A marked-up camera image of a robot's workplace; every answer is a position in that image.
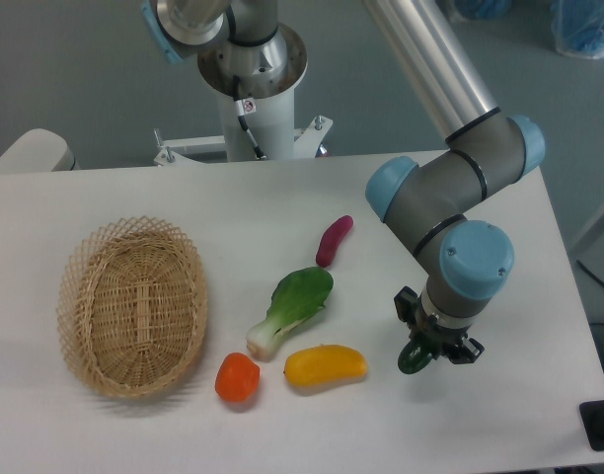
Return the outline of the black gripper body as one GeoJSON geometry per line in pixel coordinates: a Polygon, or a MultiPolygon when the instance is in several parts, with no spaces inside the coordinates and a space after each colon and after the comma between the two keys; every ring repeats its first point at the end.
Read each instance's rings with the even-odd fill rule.
{"type": "Polygon", "coordinates": [[[404,286],[394,297],[397,316],[409,329],[409,341],[424,342],[431,348],[432,360],[447,358],[453,364],[474,363],[484,346],[468,335],[476,316],[459,318],[437,308],[427,289],[417,295],[404,286]]]}

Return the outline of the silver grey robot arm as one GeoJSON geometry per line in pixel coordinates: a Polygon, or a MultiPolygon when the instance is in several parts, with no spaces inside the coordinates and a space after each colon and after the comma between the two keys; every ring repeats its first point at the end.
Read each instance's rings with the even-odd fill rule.
{"type": "MultiPolygon", "coordinates": [[[[534,170],[545,140],[532,120],[500,112],[434,2],[370,1],[367,9],[447,144],[426,165],[390,160],[366,185],[376,215],[427,275],[421,292],[404,288],[395,298],[410,330],[398,366],[412,374],[439,357],[472,363],[484,349],[468,330],[504,286],[513,250],[503,231],[466,212],[534,170]]],[[[302,144],[293,112],[262,101],[287,96],[307,58],[275,2],[147,1],[142,12],[166,57],[196,56],[221,95],[229,161],[293,157],[302,144]]]]}

